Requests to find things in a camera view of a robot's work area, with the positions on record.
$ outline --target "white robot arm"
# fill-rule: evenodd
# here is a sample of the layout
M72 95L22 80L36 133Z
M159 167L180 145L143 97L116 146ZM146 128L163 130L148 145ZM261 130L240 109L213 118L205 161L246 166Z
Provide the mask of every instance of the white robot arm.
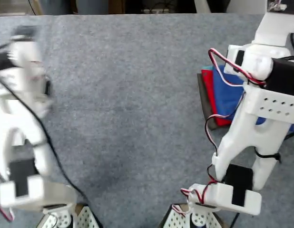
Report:
M41 64L32 27L19 27L9 50L0 53L0 81L8 86L39 118L52 103L50 84ZM0 83L0 206L73 217L77 225L74 188L46 179L51 173L51 150L36 117ZM31 159L12 153L15 136L28 140Z
M278 150L294 124L294 62L285 47L294 33L294 1L268 1L267 12L251 44L230 45L227 58L265 85L247 83L235 67L226 64L225 73L244 81L244 96L228 133L212 157L216 180L194 184L188 190L188 205L194 211L225 209L258 215L265 185L277 160ZM258 117L266 121L256 125ZM256 148L252 168L230 164L245 148Z

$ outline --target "gray felt surface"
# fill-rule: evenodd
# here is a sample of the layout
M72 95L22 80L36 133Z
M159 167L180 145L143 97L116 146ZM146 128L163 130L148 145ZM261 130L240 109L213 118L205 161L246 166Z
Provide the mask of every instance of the gray felt surface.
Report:
M157 227L181 187L206 183L213 147L203 126L196 74L207 50L249 43L258 15L120 15L0 18L0 44L17 25L39 25L55 106L44 121L71 179L106 228ZM226 130L213 132L217 142ZM294 227L294 138L262 190L260 216L236 227ZM251 165L244 152L235 162ZM57 167L52 177L63 181ZM234 213L219 213L230 223ZM16 211L0 228L33 228Z

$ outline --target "red cloth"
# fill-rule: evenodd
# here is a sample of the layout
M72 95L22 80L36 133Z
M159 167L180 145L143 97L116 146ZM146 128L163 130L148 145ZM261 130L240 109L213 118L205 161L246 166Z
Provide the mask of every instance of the red cloth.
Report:
M213 79L213 71L212 70L201 70L202 79L204 81L208 99L210 102L210 106L212 107L213 114L218 114L215 102L215 95L214 95L214 79ZM230 125L232 122L230 120L222 119L215 117L215 121L218 126L227 126Z

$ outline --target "black wire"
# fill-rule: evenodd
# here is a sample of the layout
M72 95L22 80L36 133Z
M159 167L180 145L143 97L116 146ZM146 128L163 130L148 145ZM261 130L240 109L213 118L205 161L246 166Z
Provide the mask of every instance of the black wire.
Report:
M290 34L290 41L291 41L292 47L294 49L294 33Z
M58 167L63 175L63 177L66 179L66 181L69 183L69 185L71 185L77 192L79 192L81 194L81 196L84 198L84 200L86 201L87 204L91 205L90 204L90 201L88 199L88 197L86 196L86 194L79 188L77 187L71 180L70 178L68 177L68 175L66 174L65 170L63 169L62 167L62 164L60 162L60 159L59 159L59 156L58 154L56 153L56 150L54 148L54 145L53 145L53 142L52 142L52 139L46 129L46 127L44 126L43 122L41 121L41 119L36 115L36 113L18 96L14 93L14 91L12 91L9 86L7 86L5 84L5 82L0 78L0 84L2 84L5 89L7 89L33 116L34 118L37 120L37 122L40 124L45 136L46 136L46 139L47 139L47 142L56 158L56 161L57 161L57 164L58 164ZM98 220L97 217L95 217L95 220L97 221L97 223L102 227L100 221Z
M230 225L229 228L233 228L233 227L234 227L234 225L235 225L235 223L236 223L236 221L237 221L239 215L240 215L240 213L237 213L237 214L235 215L235 217L234 217L234 219L233 219L233 221L232 221L232 223L231 223L231 225Z
M36 15L36 13L35 13L35 11L34 11L34 9L33 9L33 6L32 6L32 4L31 4L31 0L28 0L28 2L29 2L29 6L31 7L31 10L33 11L33 14Z
M286 137L284 138L284 141L292 137L294 137L294 131L292 133L287 134Z
M53 214L49 214L50 216L53 216L53 217L55 217L56 218L56 222L55 222L55 224L52 226L52 228L54 228L56 225L57 225L57 223L58 223L58 217L56 216L56 215L53 215Z
M282 57L280 59L291 61L291 60L294 60L294 56L286 56L286 57Z
M9 45L10 43L6 43L6 44L1 44L0 45L0 49L4 49L7 45Z

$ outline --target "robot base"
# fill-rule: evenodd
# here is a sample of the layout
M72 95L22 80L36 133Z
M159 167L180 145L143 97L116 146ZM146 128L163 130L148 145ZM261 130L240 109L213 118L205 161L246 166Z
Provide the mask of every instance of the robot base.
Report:
M75 211L77 214L76 227L73 226L70 215L68 213L64 215L62 212L45 215L36 228L102 228L88 206L77 204Z
M174 204L183 211L188 211L187 203ZM188 213L185 216L175 212L169 207L168 212L163 218L158 228L227 228L225 224L215 213L205 212L205 214Z

